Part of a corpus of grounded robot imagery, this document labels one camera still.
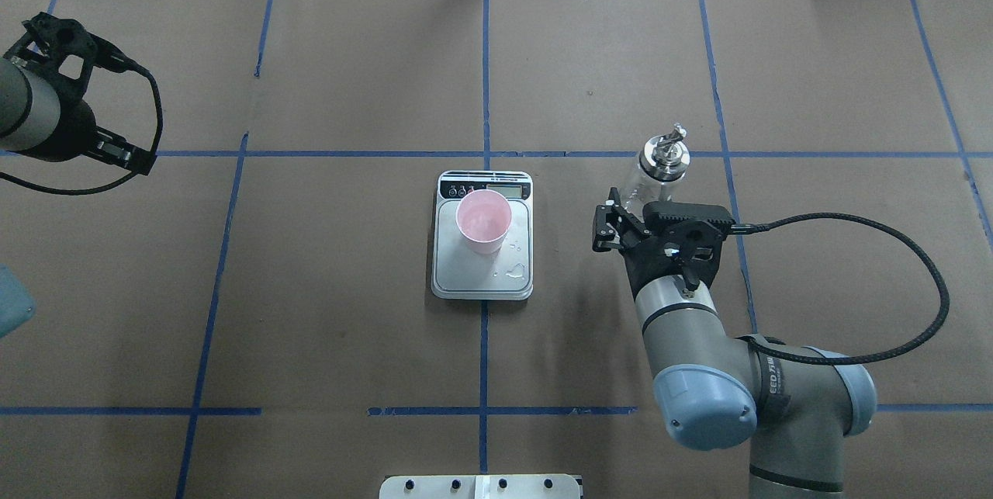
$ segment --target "white scale platform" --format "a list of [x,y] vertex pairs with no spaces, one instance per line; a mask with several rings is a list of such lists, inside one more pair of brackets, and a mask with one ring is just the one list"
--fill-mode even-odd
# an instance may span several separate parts
[[[503,247],[492,255],[472,251],[455,224],[458,202],[469,188],[503,192],[510,202],[510,231]],[[514,198],[517,188],[522,190],[521,198]],[[519,171],[446,171],[438,178],[431,269],[431,289],[437,297],[519,301],[531,295],[535,256],[531,188],[531,177]]]

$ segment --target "plastic cup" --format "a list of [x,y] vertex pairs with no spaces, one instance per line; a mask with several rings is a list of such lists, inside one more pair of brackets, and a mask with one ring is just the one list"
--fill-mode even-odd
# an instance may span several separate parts
[[500,250],[510,230],[510,203],[497,191],[483,189],[469,192],[458,201],[455,223],[465,244],[480,255]]

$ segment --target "black cable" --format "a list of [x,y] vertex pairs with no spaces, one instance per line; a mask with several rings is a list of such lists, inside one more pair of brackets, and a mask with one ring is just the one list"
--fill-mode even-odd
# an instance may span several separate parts
[[823,358],[823,357],[808,357],[801,356],[797,354],[791,354],[783,352],[780,350],[773,350],[772,348],[767,348],[762,344],[759,344],[752,338],[746,337],[749,343],[749,347],[756,352],[766,354],[767,356],[772,356],[774,358],[779,358],[785,361],[792,362],[805,362],[809,365],[859,365],[863,362],[878,362],[891,359],[897,356],[901,356],[916,347],[921,346],[934,336],[934,334],[941,328],[944,324],[944,320],[948,318],[948,307],[950,307],[950,298],[948,297],[948,287],[944,283],[943,277],[941,277],[941,272],[934,265],[934,261],[930,259],[930,256],[923,251],[918,244],[914,242],[910,237],[905,236],[900,233],[900,231],[893,229],[893,227],[887,226],[887,224],[880,224],[875,222],[875,220],[868,220],[866,217],[852,216],[850,213],[833,213],[833,212],[817,212],[817,213],[803,213],[800,216],[787,217],[787,219],[779,220],[779,222],[772,222],[771,224],[739,224],[738,226],[732,227],[732,234],[741,234],[742,236],[747,236],[747,234],[758,234],[763,231],[774,230],[776,227],[787,226],[787,224],[795,224],[797,222],[806,222],[806,220],[844,220],[844,222],[854,222],[855,224],[862,224],[863,226],[872,227],[873,229],[883,231],[885,234],[890,234],[892,237],[896,237],[900,242],[907,245],[918,258],[921,259],[923,265],[928,269],[928,273],[932,276],[934,280],[934,286],[937,286],[937,293],[939,294],[939,310],[937,311],[936,317],[928,328],[926,328],[921,334],[914,337],[911,341],[905,344],[901,344],[896,348],[879,352],[875,354],[866,354],[861,356],[853,356],[848,358]]
[[[155,99],[155,121],[156,121],[155,138],[152,140],[152,147],[149,150],[149,152],[152,153],[152,156],[155,156],[156,152],[158,152],[159,150],[159,141],[162,140],[162,123],[163,123],[162,96],[159,95],[159,84],[155,81],[152,72],[147,71],[146,68],[140,67],[140,65],[138,63],[134,63],[134,61],[131,61],[131,64],[133,65],[132,70],[138,72],[139,75],[142,75],[142,77],[145,77],[147,79],[149,86],[151,86],[152,88],[152,99]],[[138,172],[131,171],[128,172],[128,174],[125,175],[124,177],[118,178],[118,180],[112,183],[101,185],[100,187],[95,187],[92,189],[75,190],[75,189],[53,189],[51,187],[45,187],[45,185],[36,185],[30,181],[25,181],[24,178],[14,177],[13,175],[3,173],[2,171],[0,171],[0,178],[3,178],[4,181],[10,181],[15,185],[21,185],[21,187],[24,187],[26,189],[31,189],[33,191],[38,191],[38,192],[45,192],[46,194],[49,195],[65,195],[65,196],[95,195],[97,194],[97,192],[109,191],[110,189],[119,187],[120,185],[127,183],[132,178],[135,178],[137,175]]]

